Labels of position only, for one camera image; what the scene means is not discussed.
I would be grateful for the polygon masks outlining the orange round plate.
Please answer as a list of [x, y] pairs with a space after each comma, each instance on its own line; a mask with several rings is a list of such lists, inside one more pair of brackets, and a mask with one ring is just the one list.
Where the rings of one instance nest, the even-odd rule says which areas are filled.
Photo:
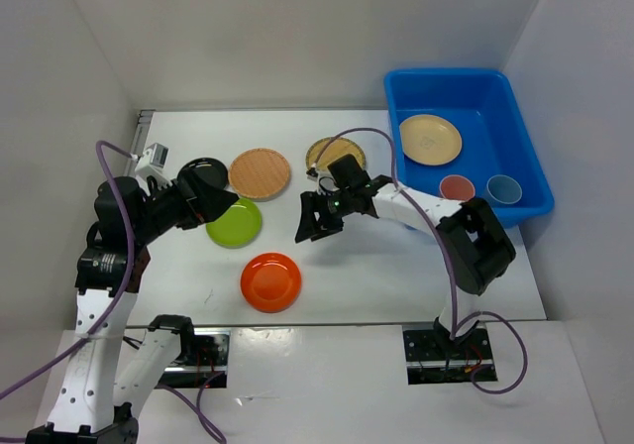
[[278, 313], [289, 308], [302, 287], [297, 264], [288, 256], [263, 253], [251, 259], [240, 277], [240, 289], [245, 301], [255, 310]]

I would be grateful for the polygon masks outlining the beige round plate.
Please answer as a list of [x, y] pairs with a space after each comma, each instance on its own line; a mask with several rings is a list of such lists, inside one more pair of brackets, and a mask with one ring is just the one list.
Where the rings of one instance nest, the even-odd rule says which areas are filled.
[[462, 151], [463, 139], [458, 129], [436, 115], [411, 116], [400, 123], [399, 133], [404, 155], [423, 166], [446, 165]]

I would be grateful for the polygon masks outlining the pink plastic cup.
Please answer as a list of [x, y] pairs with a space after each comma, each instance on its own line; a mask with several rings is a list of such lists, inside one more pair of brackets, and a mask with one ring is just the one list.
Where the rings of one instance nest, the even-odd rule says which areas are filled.
[[476, 189], [468, 178], [450, 174], [440, 181], [439, 193], [445, 199], [468, 201], [476, 196]]

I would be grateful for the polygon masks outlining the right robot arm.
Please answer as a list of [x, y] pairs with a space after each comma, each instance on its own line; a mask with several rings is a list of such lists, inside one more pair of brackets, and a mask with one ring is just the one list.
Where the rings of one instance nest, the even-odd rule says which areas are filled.
[[414, 190], [386, 175], [375, 178], [352, 155], [328, 166], [335, 189], [300, 194], [295, 241], [337, 234], [344, 218], [359, 213], [398, 222], [432, 236], [449, 279], [448, 302], [434, 323], [434, 345], [446, 358], [458, 357], [481, 316], [476, 298], [502, 277], [516, 258], [515, 248], [486, 200], [450, 200]]

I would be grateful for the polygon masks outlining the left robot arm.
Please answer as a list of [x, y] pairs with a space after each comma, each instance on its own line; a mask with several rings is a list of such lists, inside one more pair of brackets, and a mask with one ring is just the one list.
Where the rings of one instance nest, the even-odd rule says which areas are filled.
[[164, 369], [196, 355], [191, 319], [160, 315], [133, 361], [117, 370], [149, 244], [172, 228], [189, 230], [220, 218], [239, 197], [195, 167], [166, 183], [155, 175], [149, 181], [148, 191], [129, 176], [98, 187], [97, 221], [77, 262], [74, 342], [53, 409], [27, 434], [29, 443], [136, 442], [139, 416]]

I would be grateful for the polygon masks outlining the blue plastic bin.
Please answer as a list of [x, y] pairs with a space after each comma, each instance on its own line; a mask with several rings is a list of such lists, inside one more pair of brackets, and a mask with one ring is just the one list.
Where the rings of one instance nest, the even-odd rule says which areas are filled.
[[[385, 76], [384, 89], [402, 183], [437, 194], [442, 178], [459, 174], [484, 197], [489, 179], [503, 174], [522, 188], [518, 202], [493, 206], [503, 226], [514, 227], [552, 211], [553, 194], [504, 74], [466, 67], [398, 69]], [[449, 121], [461, 135], [461, 152], [443, 166], [424, 166], [404, 154], [400, 126], [423, 114]]]

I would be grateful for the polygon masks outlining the black round plate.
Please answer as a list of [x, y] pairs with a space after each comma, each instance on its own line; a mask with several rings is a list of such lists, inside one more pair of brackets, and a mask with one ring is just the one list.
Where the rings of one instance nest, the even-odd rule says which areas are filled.
[[219, 160], [209, 157], [194, 159], [185, 164], [178, 172], [178, 178], [183, 178], [187, 173], [195, 173], [205, 183], [224, 189], [228, 185], [228, 169]]

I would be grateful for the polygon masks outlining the green round plate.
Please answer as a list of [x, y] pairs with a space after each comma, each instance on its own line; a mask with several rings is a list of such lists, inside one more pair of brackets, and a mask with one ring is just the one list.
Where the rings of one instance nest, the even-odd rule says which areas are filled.
[[263, 217], [247, 198], [240, 198], [220, 218], [205, 225], [208, 237], [217, 245], [236, 249], [251, 243], [260, 233]]

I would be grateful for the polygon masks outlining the light brown woven plate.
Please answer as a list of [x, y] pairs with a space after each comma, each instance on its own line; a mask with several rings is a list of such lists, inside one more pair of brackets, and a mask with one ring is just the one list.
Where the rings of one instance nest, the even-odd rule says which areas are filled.
[[266, 148], [247, 150], [231, 163], [230, 186], [250, 200], [270, 200], [282, 193], [291, 178], [288, 160], [278, 151]]

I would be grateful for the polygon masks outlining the bamboo pattern round plate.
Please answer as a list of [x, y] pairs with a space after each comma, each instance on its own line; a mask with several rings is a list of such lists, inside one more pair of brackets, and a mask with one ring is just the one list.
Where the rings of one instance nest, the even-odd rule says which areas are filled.
[[352, 155], [362, 168], [366, 167], [366, 154], [357, 143], [347, 138], [338, 138], [333, 143], [330, 140], [330, 137], [320, 139], [306, 153], [306, 167], [315, 171], [314, 177], [329, 175], [328, 166], [345, 155]]

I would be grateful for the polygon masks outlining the blue plastic cup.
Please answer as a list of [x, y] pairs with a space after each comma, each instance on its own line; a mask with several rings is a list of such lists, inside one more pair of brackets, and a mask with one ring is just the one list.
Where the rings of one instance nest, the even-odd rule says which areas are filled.
[[511, 206], [522, 199], [523, 189], [513, 177], [497, 174], [488, 179], [484, 194], [491, 204]]

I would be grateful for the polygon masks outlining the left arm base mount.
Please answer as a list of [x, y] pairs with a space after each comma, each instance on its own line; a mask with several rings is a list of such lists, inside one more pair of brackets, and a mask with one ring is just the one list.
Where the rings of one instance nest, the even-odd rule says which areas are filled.
[[230, 340], [229, 329], [197, 328], [192, 349], [164, 370], [159, 383], [173, 389], [224, 389]]

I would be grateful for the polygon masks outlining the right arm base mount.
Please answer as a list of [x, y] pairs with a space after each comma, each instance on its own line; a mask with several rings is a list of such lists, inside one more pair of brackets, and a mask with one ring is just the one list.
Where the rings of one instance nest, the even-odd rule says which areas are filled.
[[403, 329], [407, 381], [410, 386], [497, 381], [488, 333], [477, 328], [457, 347], [445, 349], [432, 329]]

